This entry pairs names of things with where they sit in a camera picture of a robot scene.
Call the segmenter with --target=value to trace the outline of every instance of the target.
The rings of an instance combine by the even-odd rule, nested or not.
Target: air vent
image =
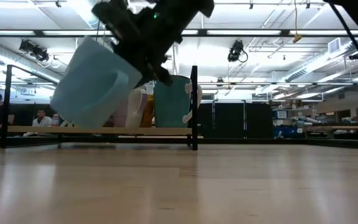
[[[328,52],[330,54],[333,54],[341,49],[341,40],[340,38],[337,38],[330,43],[328,43]]]
[[[344,99],[344,98],[345,98],[345,93],[341,93],[338,95],[339,100]]]

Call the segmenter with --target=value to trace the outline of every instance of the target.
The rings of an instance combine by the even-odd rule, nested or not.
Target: black curtain
[[[244,103],[215,103],[214,118],[214,137],[244,138]]]
[[[198,108],[198,124],[200,134],[208,138],[212,132],[212,103],[202,103]]]
[[[246,103],[246,133],[249,139],[273,138],[273,118],[270,105]]]

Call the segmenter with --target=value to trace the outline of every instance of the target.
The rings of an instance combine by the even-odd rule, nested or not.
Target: wooden shelf
[[[315,126],[306,127],[305,131],[336,131],[336,130],[358,130],[358,126]]]
[[[82,129],[77,127],[31,127],[8,126],[9,133],[69,133],[69,134],[150,134],[150,135],[181,135],[191,134],[191,128],[99,128]]]

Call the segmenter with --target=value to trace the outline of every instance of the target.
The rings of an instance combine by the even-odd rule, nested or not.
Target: mug
[[[193,116],[190,110],[191,80],[179,75],[171,75],[172,85],[157,82],[154,87],[154,113],[157,128],[187,128]],[[197,107],[200,106],[203,90],[198,87]]]
[[[136,88],[129,93],[127,100],[121,102],[113,113],[114,126],[117,128],[139,128],[147,103],[146,91]]]
[[[154,97],[153,95],[147,95],[147,103],[144,108],[142,122],[140,123],[141,128],[151,128],[152,121],[154,118]]]
[[[100,128],[142,75],[90,37],[76,49],[50,106],[81,128]]]

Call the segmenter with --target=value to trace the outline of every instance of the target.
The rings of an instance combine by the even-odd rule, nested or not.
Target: pitcher handle
[[[191,85],[191,83],[187,84],[185,86],[185,91],[186,92],[188,91],[188,88],[189,88],[188,85]],[[202,89],[202,87],[200,85],[197,85],[197,108],[200,107],[202,97],[203,97],[203,89]],[[183,119],[182,119],[183,124],[186,124],[187,122],[189,122],[191,117],[193,117],[193,110],[191,110],[187,115],[183,116]]]

